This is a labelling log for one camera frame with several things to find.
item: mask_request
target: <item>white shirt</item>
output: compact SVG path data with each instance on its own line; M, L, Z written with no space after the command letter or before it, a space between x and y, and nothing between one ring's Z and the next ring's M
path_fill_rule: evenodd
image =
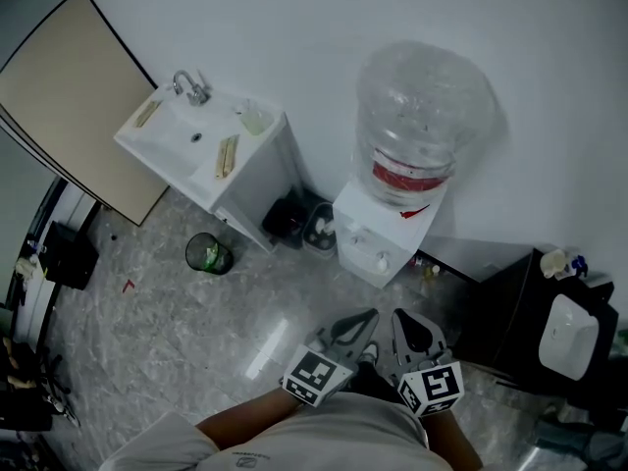
M449 471L427 450L405 406L339 392L303 407L251 441L220 451L182 416L169 413L114 453L100 471Z

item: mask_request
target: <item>faucet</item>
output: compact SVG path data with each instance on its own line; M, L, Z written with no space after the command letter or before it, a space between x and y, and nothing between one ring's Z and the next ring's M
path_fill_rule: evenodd
M179 70L175 73L175 76L173 77L173 88L175 89L175 93L177 94L177 96L183 94L183 88L181 87L181 84L179 82L179 77L181 76L185 77L192 87L191 94L187 94L189 104L192 106L202 106L207 103L210 97L209 88L207 87L207 85L202 86L196 83L189 75L189 73L185 70Z

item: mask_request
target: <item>person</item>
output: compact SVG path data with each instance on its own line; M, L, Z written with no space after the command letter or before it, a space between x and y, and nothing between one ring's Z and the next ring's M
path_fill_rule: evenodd
M25 343L13 343L8 337L2 338L4 348L2 356L3 377L16 390L36 389L37 360L30 347Z
M115 452L100 471L481 469L451 412L419 424L378 375L377 359L377 344L370 342L345 390L317 408L276 389L196 427L169 413Z

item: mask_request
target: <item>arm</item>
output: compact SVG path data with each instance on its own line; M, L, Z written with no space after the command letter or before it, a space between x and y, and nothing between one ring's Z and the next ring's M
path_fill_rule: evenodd
M447 461L453 471L478 471L482 460L464 436L450 411L421 419L430 450Z
M224 450L248 442L289 417L299 406L295 397L279 388L212 415L196 428Z
M7 375L7 382L16 389L34 389L37 387L37 383L35 381L23 382L13 375Z
M9 362L11 363L11 366L13 367L14 370L20 370L20 365L18 364L18 362L15 360L15 358L12 355L13 354L13 342L8 337L3 337L2 343L7 349L7 355L9 356Z

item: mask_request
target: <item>red arrow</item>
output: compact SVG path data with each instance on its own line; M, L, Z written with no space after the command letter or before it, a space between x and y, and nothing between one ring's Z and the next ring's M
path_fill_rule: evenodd
M125 283L125 287L122 288L122 293L124 293L128 287L135 288L133 281L131 281L130 279L127 279L127 282Z

